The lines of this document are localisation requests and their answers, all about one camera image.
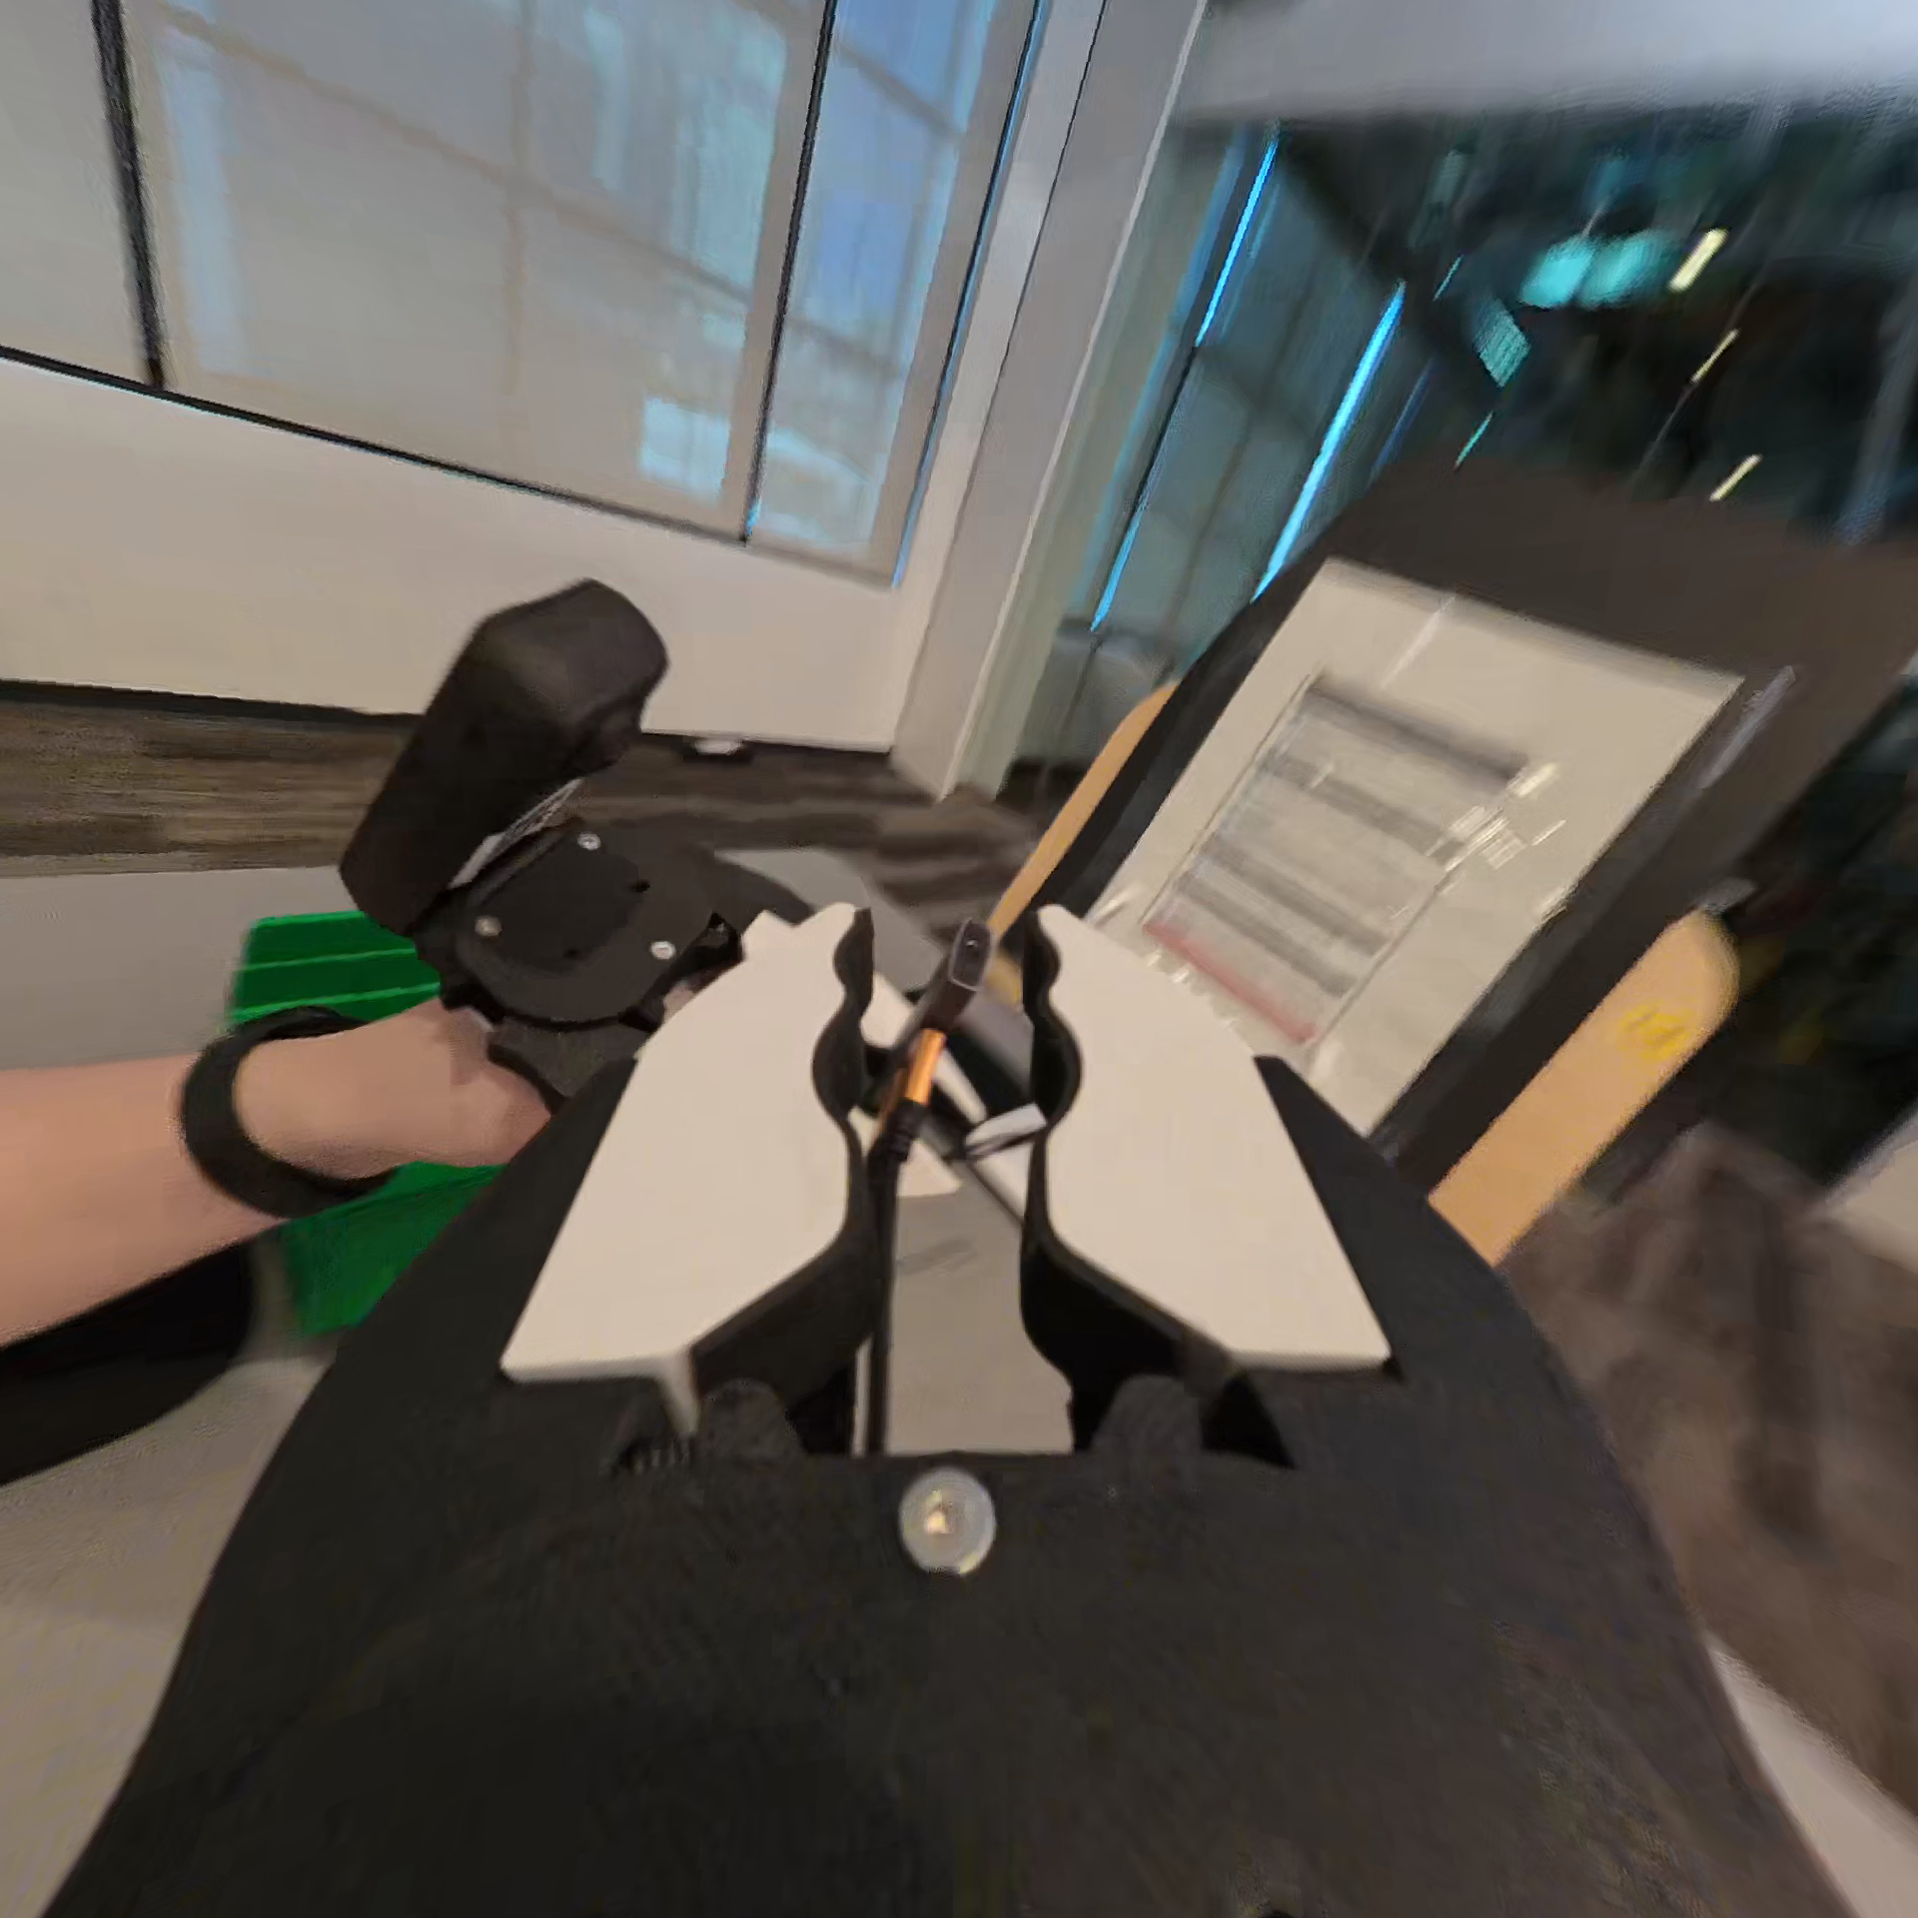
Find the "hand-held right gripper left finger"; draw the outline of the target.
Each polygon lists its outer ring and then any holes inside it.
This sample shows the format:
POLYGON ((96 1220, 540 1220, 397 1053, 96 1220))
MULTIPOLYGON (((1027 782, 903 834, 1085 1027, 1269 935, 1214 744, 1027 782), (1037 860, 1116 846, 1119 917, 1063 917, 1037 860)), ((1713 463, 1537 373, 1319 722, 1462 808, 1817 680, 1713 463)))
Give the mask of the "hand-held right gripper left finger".
POLYGON ((760 1384, 808 1449, 849 1449, 880 1250, 855 1115, 872 914, 845 903, 839 980, 778 964, 717 980, 499 1181, 533 1231, 500 1352, 519 1386, 649 1386, 689 1436, 723 1386, 760 1384))

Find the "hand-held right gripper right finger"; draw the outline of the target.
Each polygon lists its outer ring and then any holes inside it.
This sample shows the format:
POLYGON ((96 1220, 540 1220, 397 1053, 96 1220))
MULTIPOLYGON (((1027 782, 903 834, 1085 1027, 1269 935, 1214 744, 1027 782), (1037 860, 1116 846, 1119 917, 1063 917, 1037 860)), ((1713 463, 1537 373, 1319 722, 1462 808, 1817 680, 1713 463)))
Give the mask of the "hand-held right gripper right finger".
POLYGON ((1089 1449, 1138 1379, 1208 1418, 1260 1374, 1375 1378, 1389 1338, 1246 1037, 1057 904, 1025 924, 1042 1116, 1021 1318, 1089 1449))

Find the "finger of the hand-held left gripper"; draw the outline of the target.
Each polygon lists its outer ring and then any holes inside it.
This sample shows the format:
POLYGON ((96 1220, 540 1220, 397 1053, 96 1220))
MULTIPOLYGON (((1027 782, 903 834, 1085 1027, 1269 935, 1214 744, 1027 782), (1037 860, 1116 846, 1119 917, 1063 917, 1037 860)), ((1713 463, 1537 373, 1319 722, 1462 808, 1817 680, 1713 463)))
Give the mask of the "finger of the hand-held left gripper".
MULTIPOLYGON (((874 977, 862 1019, 872 1092, 880 1089, 880 1067, 904 1037, 911 1016, 907 995, 883 975, 874 977)), ((1023 1152, 1040 1134, 1040 1109, 987 1115, 961 1068, 940 1064, 935 1076, 931 1113, 899 1174, 897 1190, 904 1201, 958 1193, 961 1169, 1023 1152)))
POLYGON ((823 981, 839 980, 839 953, 845 941, 841 899, 819 899, 731 856, 709 856, 706 867, 713 912, 721 924, 713 936, 713 953, 704 959, 706 981, 771 964, 823 981))

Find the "person's left forearm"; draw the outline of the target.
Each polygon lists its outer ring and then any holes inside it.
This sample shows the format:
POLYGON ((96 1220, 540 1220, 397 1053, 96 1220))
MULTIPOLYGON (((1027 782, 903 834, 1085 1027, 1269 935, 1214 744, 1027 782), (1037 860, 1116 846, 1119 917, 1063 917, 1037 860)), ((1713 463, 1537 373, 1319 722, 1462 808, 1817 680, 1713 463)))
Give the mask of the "person's left forearm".
POLYGON ((188 1074, 188 1057, 3 1074, 5 1347, 269 1226, 185 1148, 188 1074))

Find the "person's left hand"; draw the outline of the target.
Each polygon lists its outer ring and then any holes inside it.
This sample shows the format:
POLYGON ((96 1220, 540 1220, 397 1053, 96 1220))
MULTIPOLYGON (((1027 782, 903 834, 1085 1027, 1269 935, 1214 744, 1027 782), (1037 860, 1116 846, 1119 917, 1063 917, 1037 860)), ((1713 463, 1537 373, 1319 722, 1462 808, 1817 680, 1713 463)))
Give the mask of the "person's left hand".
POLYGON ((495 1166, 551 1120, 540 1092, 492 1057, 494 1027, 441 1000, 310 1038, 298 1068, 303 1166, 366 1181, 414 1163, 495 1166))

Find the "green plastic bin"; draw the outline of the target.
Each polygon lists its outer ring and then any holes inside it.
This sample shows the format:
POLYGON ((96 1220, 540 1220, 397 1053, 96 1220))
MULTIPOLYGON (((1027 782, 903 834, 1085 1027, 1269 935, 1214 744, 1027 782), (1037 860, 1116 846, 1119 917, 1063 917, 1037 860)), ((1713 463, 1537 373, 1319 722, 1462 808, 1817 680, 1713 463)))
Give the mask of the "green plastic bin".
MULTIPOLYGON (((415 947, 356 912, 262 917, 237 953, 226 1024, 299 1010, 375 1024, 437 993, 438 980, 415 947)), ((281 1226, 275 1239, 299 1332, 359 1326, 494 1181, 495 1166, 415 1163, 370 1196, 281 1226)))

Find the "black wristband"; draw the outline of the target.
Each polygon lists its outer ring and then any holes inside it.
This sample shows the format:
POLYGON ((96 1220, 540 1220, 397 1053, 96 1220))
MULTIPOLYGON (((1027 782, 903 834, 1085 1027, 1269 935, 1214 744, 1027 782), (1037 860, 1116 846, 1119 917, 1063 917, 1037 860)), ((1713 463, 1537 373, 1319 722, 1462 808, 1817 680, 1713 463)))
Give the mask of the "black wristband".
POLYGON ((182 1081, 177 1115, 185 1153, 221 1196, 271 1222, 356 1206, 384 1193, 392 1174, 339 1181, 265 1152, 237 1113, 237 1074, 268 1043, 331 1038, 363 1024, 326 1005, 275 1010, 204 1045, 182 1081))

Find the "large window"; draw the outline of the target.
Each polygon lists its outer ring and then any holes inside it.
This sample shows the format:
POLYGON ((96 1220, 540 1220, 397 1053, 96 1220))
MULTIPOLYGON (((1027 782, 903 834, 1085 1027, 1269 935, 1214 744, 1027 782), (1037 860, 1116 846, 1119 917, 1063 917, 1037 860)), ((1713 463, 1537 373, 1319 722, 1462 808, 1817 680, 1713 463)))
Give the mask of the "large window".
POLYGON ((174 393, 897 576, 1042 4, 93 13, 174 393))

